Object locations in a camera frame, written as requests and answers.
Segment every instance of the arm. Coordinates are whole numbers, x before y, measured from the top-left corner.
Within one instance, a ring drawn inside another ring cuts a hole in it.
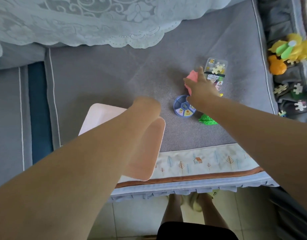
[[[158,101],[137,98],[121,115],[1,186],[0,239],[87,239],[142,135],[159,113]]]
[[[307,124],[219,97],[202,67],[197,83],[185,82],[192,90],[188,102],[217,121],[307,210]]]

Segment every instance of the blue round container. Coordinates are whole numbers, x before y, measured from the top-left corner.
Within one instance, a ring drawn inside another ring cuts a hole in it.
[[[181,95],[174,102],[174,111],[179,117],[189,118],[196,112],[196,109],[186,100],[187,97],[187,95]]]

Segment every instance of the embroidered house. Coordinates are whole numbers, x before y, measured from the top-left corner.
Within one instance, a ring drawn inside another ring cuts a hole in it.
[[[194,160],[193,160],[194,164],[198,164],[198,163],[202,163],[202,160],[200,157],[196,157]]]

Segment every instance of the orange toy gourd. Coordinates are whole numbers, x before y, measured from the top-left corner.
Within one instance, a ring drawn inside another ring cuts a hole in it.
[[[269,56],[268,61],[270,63],[269,70],[273,75],[284,74],[287,70],[287,65],[282,60],[278,60],[275,55]]]

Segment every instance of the pink tray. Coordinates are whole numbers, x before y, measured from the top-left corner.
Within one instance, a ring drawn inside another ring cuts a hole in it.
[[[79,135],[111,120],[125,110],[125,108],[106,104],[93,104],[82,124]],[[160,151],[165,126],[164,119],[159,117],[147,128],[134,156],[123,173],[124,176],[142,181],[151,178]]]

